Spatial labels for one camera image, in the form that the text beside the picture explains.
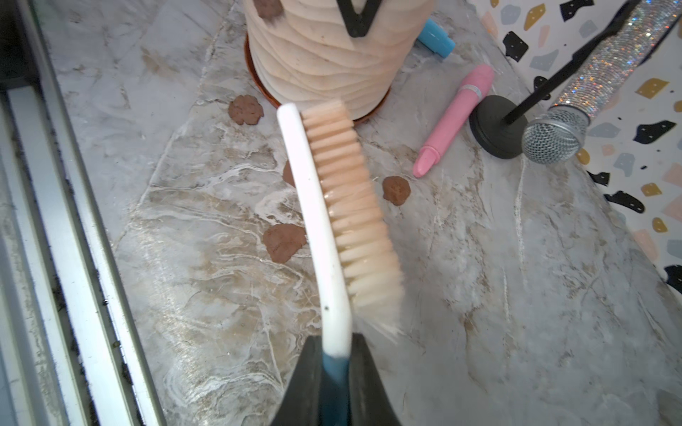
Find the terrazzo wall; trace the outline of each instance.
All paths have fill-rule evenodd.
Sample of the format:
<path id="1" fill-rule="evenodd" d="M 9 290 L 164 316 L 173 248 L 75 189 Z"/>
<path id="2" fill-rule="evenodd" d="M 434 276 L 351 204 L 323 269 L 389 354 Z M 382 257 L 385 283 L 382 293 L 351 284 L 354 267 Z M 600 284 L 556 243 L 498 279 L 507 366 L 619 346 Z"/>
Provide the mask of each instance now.
<path id="1" fill-rule="evenodd" d="M 620 8 L 615 0 L 470 0 L 530 89 Z M 542 104 L 549 107 L 554 95 Z M 578 160 L 668 284 L 682 292 L 682 27 L 630 76 L 588 129 Z"/>

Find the brush bristles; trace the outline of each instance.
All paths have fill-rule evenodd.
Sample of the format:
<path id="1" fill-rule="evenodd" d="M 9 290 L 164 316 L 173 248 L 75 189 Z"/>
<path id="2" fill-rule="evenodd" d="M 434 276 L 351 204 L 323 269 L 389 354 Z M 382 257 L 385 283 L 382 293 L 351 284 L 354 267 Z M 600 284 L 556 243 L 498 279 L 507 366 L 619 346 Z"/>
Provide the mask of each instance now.
<path id="1" fill-rule="evenodd" d="M 357 133 L 341 101 L 301 113 L 358 316 L 386 335 L 400 331 L 402 273 Z"/>

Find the white brush handle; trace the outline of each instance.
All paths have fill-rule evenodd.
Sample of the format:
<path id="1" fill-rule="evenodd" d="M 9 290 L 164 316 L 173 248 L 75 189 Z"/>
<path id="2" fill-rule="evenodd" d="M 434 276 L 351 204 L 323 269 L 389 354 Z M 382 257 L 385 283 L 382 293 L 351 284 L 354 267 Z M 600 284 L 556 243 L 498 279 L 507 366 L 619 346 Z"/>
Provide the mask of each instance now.
<path id="1" fill-rule="evenodd" d="M 306 130 L 294 104 L 279 107 L 277 120 L 296 183 L 320 293 L 322 349 L 334 358 L 349 358 L 353 338 L 351 304 Z"/>

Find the microphone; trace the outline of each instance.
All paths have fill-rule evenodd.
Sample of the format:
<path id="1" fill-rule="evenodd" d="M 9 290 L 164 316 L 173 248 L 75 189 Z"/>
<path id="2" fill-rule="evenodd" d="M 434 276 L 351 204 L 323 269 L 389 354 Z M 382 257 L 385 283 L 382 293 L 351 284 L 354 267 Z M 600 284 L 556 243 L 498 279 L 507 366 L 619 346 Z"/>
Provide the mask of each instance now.
<path id="1" fill-rule="evenodd" d="M 643 0 L 616 35 L 602 41 L 540 117 L 523 132 L 523 153 L 552 164 L 577 154 L 587 126 L 629 75 L 667 35 L 682 12 L 680 0 Z"/>

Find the dirt stain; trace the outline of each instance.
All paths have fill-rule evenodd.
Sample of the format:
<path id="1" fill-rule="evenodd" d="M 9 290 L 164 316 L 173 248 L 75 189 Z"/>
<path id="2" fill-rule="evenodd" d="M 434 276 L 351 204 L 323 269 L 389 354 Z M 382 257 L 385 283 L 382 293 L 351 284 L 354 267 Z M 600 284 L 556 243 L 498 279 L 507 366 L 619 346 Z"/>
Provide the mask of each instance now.
<path id="1" fill-rule="evenodd" d="M 464 316 L 461 318 L 462 325 L 464 326 L 464 332 L 466 334 L 466 372 L 469 375 L 469 378 L 471 379 L 472 382 L 476 383 L 476 385 L 483 390 L 486 394 L 488 393 L 488 390 L 486 387 L 483 385 L 481 380 L 478 377 L 478 373 L 476 370 L 476 367 L 473 364 L 473 360 L 476 359 L 475 354 L 472 353 L 472 339 L 478 335 L 478 329 L 476 327 L 476 323 L 474 322 L 473 314 L 478 310 L 479 308 L 475 307 L 472 310 L 468 311 L 467 313 L 464 314 Z"/>
<path id="2" fill-rule="evenodd" d="M 145 68 L 152 74 L 161 78 L 171 79 L 179 72 L 176 67 L 168 64 L 166 59 L 158 53 L 150 52 L 144 47 L 140 47 L 140 50 L 142 51 L 142 62 L 145 63 Z"/>
<path id="3" fill-rule="evenodd" d="M 573 358 L 573 352 L 572 352 L 572 351 L 566 350 L 566 351 L 564 351 L 564 353 L 559 357 L 559 362 L 557 363 L 557 365 L 558 365 L 559 367 L 565 367 L 566 365 L 568 365 L 568 363 L 570 362 L 571 358 Z"/>
<path id="4" fill-rule="evenodd" d="M 123 108 L 126 110 L 130 109 L 130 99 L 128 98 L 128 92 L 125 91 L 125 87 L 121 86 L 119 89 L 121 92 L 121 97 L 123 98 Z"/>
<path id="5" fill-rule="evenodd" d="M 656 393 L 658 400 L 658 425 L 682 425 L 682 400 L 668 391 L 659 389 Z"/>
<path id="6" fill-rule="evenodd" d="M 80 22 L 83 21 L 83 17 L 78 12 L 74 12 L 73 10 L 70 10 L 69 11 L 69 21 L 73 22 L 74 24 L 80 24 Z"/>

